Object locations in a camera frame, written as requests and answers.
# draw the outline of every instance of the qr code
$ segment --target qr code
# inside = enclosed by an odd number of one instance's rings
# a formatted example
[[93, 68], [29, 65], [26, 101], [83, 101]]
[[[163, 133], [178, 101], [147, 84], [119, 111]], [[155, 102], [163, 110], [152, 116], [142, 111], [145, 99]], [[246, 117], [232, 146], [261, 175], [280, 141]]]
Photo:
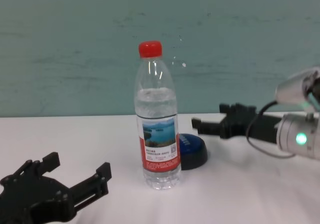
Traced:
[[176, 145], [173, 145], [171, 147], [171, 153], [175, 153], [177, 151], [177, 146]]

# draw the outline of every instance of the white table surface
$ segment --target white table surface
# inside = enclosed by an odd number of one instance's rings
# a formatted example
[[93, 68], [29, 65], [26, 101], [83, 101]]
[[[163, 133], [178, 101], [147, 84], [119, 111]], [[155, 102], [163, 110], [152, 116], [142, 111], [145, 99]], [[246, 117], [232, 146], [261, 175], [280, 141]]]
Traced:
[[[219, 121], [222, 115], [181, 114], [180, 133], [196, 134], [191, 117]], [[179, 186], [158, 191], [143, 181], [135, 116], [0, 118], [0, 177], [28, 159], [58, 152], [61, 166], [48, 176], [71, 187], [110, 162], [109, 194], [70, 223], [320, 223], [320, 162], [274, 159], [252, 149], [243, 137], [202, 138], [208, 162], [183, 171]]]

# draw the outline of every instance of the red bottle cap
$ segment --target red bottle cap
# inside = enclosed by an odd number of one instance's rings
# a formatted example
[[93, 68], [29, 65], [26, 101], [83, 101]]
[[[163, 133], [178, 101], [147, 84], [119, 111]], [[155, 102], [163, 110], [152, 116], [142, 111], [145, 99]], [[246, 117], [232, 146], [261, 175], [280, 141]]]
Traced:
[[161, 42], [158, 40], [149, 40], [141, 42], [139, 45], [141, 58], [155, 58], [162, 56]]

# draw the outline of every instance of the plastic water bottle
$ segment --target plastic water bottle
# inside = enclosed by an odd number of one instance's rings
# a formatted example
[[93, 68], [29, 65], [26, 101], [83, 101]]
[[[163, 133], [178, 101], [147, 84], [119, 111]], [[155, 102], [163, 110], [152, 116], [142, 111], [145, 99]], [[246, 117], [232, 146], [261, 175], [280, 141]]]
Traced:
[[135, 80], [134, 107], [143, 175], [150, 187], [169, 189], [181, 174], [175, 87], [162, 61], [160, 41], [142, 42], [139, 53], [142, 63]]

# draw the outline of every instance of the green indicator light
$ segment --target green indicator light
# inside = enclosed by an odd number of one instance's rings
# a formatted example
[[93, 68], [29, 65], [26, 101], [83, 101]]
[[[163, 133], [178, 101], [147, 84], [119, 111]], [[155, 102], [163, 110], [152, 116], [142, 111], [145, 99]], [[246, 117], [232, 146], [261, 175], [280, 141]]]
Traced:
[[298, 134], [296, 135], [296, 137], [295, 137], [296, 143], [297, 143], [298, 145], [301, 145], [301, 146], [303, 146], [304, 144], [306, 144], [306, 143], [307, 143], [307, 140], [308, 140], [307, 135], [304, 134], [304, 133], [302, 133], [302, 132], [298, 133]]

